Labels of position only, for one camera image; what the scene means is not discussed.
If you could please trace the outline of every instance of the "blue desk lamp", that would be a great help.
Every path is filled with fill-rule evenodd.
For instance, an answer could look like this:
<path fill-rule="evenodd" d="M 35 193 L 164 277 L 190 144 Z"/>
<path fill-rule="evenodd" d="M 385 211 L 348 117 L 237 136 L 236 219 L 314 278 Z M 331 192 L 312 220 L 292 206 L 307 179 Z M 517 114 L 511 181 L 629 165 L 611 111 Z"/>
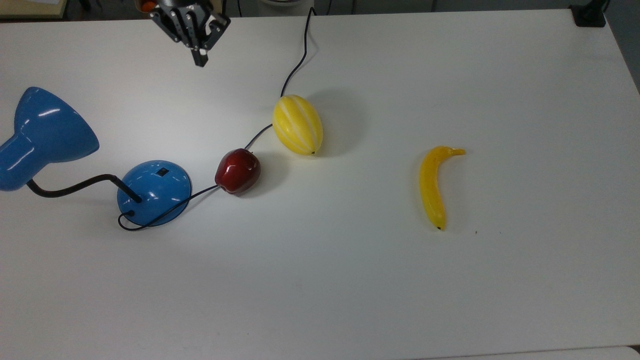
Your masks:
<path fill-rule="evenodd" d="M 61 197 L 99 181 L 118 187 L 120 211 L 134 224 L 155 226 L 180 215 L 191 196 L 191 180 L 178 165 L 154 160 L 131 169 L 120 180 L 104 174 L 66 189 L 41 189 L 33 177 L 48 163 L 83 158 L 100 147 L 93 130 L 71 106 L 52 93 L 28 88 L 15 110 L 14 135 L 0 145 L 0 190 L 14 191 L 27 185 L 43 197 Z M 177 206 L 161 218 L 160 215 Z"/>

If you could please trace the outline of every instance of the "robotic arm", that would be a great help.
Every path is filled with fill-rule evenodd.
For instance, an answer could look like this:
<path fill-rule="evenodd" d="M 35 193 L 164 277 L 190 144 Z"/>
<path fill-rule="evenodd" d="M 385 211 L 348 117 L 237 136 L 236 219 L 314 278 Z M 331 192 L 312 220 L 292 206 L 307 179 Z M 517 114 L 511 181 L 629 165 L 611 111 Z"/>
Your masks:
<path fill-rule="evenodd" d="M 149 15 L 174 42 L 191 49 L 199 67 L 207 63 L 207 51 L 231 23 L 231 19 L 213 10 L 209 0 L 158 0 Z"/>

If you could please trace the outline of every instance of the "floor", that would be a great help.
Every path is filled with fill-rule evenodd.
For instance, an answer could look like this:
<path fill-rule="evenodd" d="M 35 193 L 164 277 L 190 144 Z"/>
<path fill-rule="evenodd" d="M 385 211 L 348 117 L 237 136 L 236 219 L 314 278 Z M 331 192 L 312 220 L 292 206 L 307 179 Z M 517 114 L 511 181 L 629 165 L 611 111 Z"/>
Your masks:
<path fill-rule="evenodd" d="M 91 10 L 82 8 L 79 0 L 68 0 L 69 20 L 144 19 L 137 11 L 134 0 L 86 0 Z M 258 15 L 259 0 L 228 0 L 227 15 L 239 16 L 238 3 L 243 16 Z M 570 3 L 584 4 L 587 0 L 315 0 L 319 13 L 326 13 L 331 4 L 331 15 L 349 13 L 402 13 L 402 12 L 458 12 L 485 10 L 526 10 L 567 8 Z M 640 1 L 611 0 L 607 20 L 618 41 L 629 71 L 640 89 Z"/>

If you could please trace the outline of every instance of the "power cord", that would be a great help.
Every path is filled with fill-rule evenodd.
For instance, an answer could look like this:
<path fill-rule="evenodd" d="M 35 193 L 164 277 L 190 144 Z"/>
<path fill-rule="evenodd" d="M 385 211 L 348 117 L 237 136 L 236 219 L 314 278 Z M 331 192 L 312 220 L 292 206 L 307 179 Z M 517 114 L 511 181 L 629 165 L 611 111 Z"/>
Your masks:
<path fill-rule="evenodd" d="M 239 9 L 240 9 L 240 0 L 238 0 L 238 10 Z M 302 63 L 305 61 L 305 58 L 307 57 L 307 33 L 309 31 L 309 22 L 311 20 L 311 14 L 312 13 L 314 15 L 317 15 L 316 14 L 316 9 L 314 9 L 313 7 L 309 8 L 309 14 L 307 15 L 307 23 L 305 24 L 305 52 L 302 55 L 302 59 L 300 59 L 298 64 L 289 73 L 289 76 L 287 76 L 287 80 L 284 82 L 284 85 L 282 86 L 282 91 L 280 92 L 280 97 L 284 96 L 284 92 L 287 89 L 287 85 L 289 84 L 289 80 L 291 80 L 291 78 L 293 77 L 293 74 L 296 73 L 296 71 L 300 68 L 300 65 L 302 65 Z M 249 143 L 246 144 L 244 149 L 248 150 L 251 147 L 251 145 L 253 145 L 253 143 L 260 137 L 260 135 L 262 135 L 265 131 L 267 131 L 271 126 L 273 126 L 273 124 L 269 124 L 269 125 L 265 126 L 262 130 L 260 130 L 251 139 L 251 141 L 249 141 Z M 150 222 L 146 223 L 145 225 L 141 225 L 139 227 L 126 227 L 126 226 L 123 225 L 123 223 L 122 223 L 122 218 L 123 217 L 125 217 L 125 216 L 132 217 L 132 216 L 134 216 L 136 214 L 135 211 L 129 210 L 129 211 L 125 212 L 125 213 L 121 213 L 120 216 L 118 216 L 118 225 L 122 229 L 125 229 L 126 231 L 139 231 L 139 230 L 145 229 L 147 227 L 151 227 L 156 222 L 158 222 L 160 219 L 162 219 L 166 215 L 169 215 L 173 210 L 176 210 L 177 208 L 181 207 L 185 203 L 189 202 L 191 199 L 194 199 L 195 197 L 198 197 L 198 196 L 200 196 L 200 195 L 202 195 L 204 193 L 207 193 L 209 191 L 215 190 L 217 188 L 219 188 L 219 186 L 218 185 L 214 185 L 214 186 L 210 186 L 210 187 L 208 187 L 208 188 L 206 188 L 206 189 L 204 189 L 202 191 L 199 191 L 199 192 L 189 196 L 187 199 L 184 199 L 184 200 L 178 202 L 176 205 L 172 206 L 169 210 L 165 211 L 164 213 L 158 215 L 158 217 L 156 217 L 155 219 L 151 220 Z"/>

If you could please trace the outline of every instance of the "lamp shade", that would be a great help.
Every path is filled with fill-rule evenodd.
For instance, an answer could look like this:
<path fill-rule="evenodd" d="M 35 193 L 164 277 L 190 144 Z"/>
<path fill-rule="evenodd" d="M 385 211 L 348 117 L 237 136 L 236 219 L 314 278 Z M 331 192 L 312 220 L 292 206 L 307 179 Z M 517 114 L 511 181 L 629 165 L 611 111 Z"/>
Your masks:
<path fill-rule="evenodd" d="M 28 88 L 15 110 L 13 136 L 0 146 L 0 190 L 18 190 L 48 163 L 77 160 L 98 150 L 89 125 L 47 90 Z"/>

